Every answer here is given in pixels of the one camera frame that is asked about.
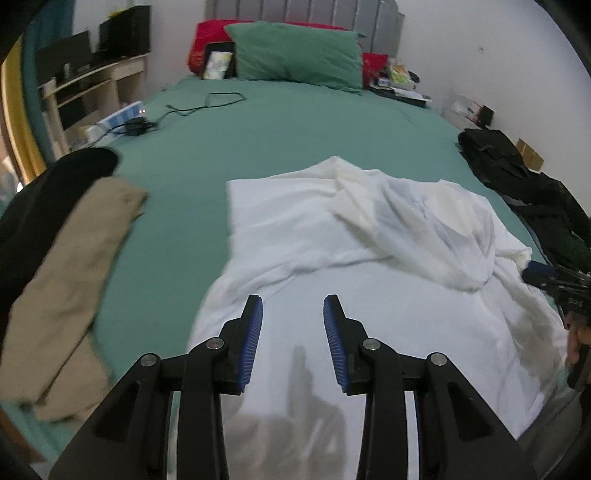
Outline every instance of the bed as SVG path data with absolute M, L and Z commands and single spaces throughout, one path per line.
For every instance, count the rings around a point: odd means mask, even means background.
M 117 174 L 150 192 L 94 326 L 113 378 L 143 353 L 163 358 L 184 353 L 200 302 L 228 257 L 228 180 L 300 170 L 335 154 L 395 177 L 446 179 L 485 196 L 509 231 L 541 260 L 519 219 L 473 176 L 455 145 L 457 130 L 436 112 L 370 92 L 358 96 L 298 83 L 195 77 L 149 100 L 147 110 L 156 117 L 166 104 L 201 105 L 209 92 L 241 92 L 247 100 L 186 118 L 169 116 L 159 131 L 113 144 L 122 156 Z M 48 459 L 72 436 L 63 426 L 36 422 L 11 405 L 4 408 Z

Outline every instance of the cardboard box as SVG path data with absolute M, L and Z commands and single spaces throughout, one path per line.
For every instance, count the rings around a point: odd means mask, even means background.
M 544 159 L 522 139 L 517 141 L 517 150 L 519 150 L 519 153 L 523 157 L 523 162 L 527 168 L 535 171 L 540 171 L 542 169 Z

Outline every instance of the headboard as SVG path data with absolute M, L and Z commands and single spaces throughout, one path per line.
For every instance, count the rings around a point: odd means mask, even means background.
M 206 0 L 205 18 L 338 25 L 365 35 L 363 51 L 395 57 L 404 15 L 394 0 Z

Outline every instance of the speaker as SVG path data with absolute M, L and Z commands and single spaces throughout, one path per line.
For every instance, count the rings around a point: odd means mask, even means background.
M 478 119 L 476 119 L 476 124 L 480 128 L 486 128 L 491 125 L 492 116 L 494 115 L 494 111 L 488 108 L 486 105 L 483 105 L 478 113 Z
M 136 57 L 150 52 L 151 6 L 136 5 L 101 23 L 99 48 L 104 59 Z

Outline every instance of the white sheet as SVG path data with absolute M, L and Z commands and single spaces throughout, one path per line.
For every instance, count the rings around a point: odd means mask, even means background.
M 338 157 L 232 181 L 228 193 L 232 255 L 189 349 L 239 316 L 248 294 L 263 298 L 251 383 L 222 400 L 233 479 L 354 478 L 365 398 L 336 384 L 322 321 L 331 293 L 398 352 L 445 353 L 515 437 L 536 418 L 566 336 L 541 293 L 519 279 L 531 251 L 486 199 Z M 416 445 L 409 457 L 409 478 L 418 478 Z

